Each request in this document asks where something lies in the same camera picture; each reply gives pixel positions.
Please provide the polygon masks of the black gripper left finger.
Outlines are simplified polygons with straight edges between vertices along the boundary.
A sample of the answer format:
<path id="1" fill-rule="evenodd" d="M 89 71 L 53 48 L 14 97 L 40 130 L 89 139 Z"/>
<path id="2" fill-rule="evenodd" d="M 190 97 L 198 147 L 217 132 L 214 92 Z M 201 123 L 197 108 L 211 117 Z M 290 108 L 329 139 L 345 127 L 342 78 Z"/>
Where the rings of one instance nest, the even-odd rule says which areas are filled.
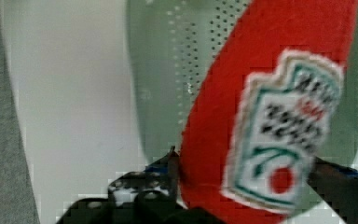
<path id="1" fill-rule="evenodd" d="M 225 224 L 200 207 L 187 209 L 177 202 L 178 159 L 172 147 L 143 171 L 110 183 L 105 198 L 73 203 L 57 224 Z"/>

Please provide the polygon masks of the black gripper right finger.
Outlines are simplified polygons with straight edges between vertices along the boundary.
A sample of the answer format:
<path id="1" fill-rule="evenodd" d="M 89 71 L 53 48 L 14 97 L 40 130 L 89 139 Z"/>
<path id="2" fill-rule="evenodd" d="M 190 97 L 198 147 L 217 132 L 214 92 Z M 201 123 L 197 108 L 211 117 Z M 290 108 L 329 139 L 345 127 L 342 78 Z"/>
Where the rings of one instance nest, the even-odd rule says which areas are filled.
<path id="1" fill-rule="evenodd" d="M 356 169 L 316 158 L 308 184 L 346 224 L 358 224 Z"/>

